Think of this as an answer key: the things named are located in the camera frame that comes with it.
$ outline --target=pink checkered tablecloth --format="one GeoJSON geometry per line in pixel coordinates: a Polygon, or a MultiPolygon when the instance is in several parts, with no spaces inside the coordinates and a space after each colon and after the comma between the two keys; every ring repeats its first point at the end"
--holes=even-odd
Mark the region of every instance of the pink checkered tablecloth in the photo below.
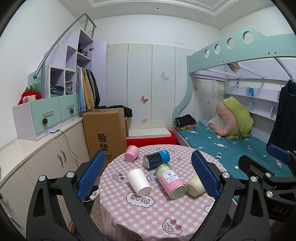
{"type": "MultiPolygon", "coordinates": [[[[101,176],[99,189],[105,234],[116,241],[189,240],[209,213],[214,199],[205,192],[197,197],[186,194],[172,200],[154,175],[155,170],[148,171],[142,158],[167,150],[169,165],[183,181],[188,182],[196,174],[191,164],[191,154],[195,149],[179,145],[151,145],[139,149],[140,154],[134,162],[125,161],[122,154],[107,166],[101,176]],[[126,173],[136,167],[144,170],[152,191],[135,198],[136,193],[126,180],[126,173]]],[[[201,153],[221,172],[226,171],[212,156],[201,153]]]]}

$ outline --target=clothes hanger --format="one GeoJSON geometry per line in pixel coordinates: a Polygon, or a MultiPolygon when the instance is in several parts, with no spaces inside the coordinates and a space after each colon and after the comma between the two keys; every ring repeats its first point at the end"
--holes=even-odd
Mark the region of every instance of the clothes hanger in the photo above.
{"type": "Polygon", "coordinates": [[[294,83],[294,81],[293,81],[292,79],[289,79],[289,81],[288,81],[287,84],[281,84],[280,87],[283,88],[284,86],[289,85],[289,84],[291,84],[291,83],[294,83]]]}

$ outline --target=blue gripper pad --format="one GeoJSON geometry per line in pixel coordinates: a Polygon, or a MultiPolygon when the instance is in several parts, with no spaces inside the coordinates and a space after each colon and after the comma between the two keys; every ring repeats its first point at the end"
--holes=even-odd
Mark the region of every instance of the blue gripper pad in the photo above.
{"type": "Polygon", "coordinates": [[[207,194],[217,200],[220,195],[218,188],[219,183],[196,151],[191,155],[191,163],[207,194]]]}
{"type": "Polygon", "coordinates": [[[89,165],[88,169],[85,171],[81,179],[79,180],[77,196],[80,198],[80,200],[89,195],[104,164],[105,154],[103,151],[100,151],[98,155],[94,158],[93,162],[89,165]]]}
{"type": "Polygon", "coordinates": [[[291,162],[290,154],[275,145],[270,145],[267,148],[267,153],[268,153],[268,155],[273,156],[274,158],[280,160],[281,162],[283,162],[285,164],[291,162]]]}

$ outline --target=pink cup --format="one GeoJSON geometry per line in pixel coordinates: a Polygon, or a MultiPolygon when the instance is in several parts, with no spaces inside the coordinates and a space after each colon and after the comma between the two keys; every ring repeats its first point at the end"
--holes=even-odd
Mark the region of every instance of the pink cup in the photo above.
{"type": "Polygon", "coordinates": [[[136,146],[133,146],[133,145],[128,146],[124,154],[124,159],[129,162],[133,162],[137,158],[139,153],[140,153],[140,150],[136,146]]]}

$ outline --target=white paper cup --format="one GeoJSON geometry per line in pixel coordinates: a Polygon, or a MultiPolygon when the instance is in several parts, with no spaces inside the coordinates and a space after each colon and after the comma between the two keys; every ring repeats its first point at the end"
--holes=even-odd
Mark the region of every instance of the white paper cup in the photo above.
{"type": "Polygon", "coordinates": [[[126,179],[131,184],[138,196],[151,192],[151,186],[141,168],[134,168],[126,174],[126,179]]]}

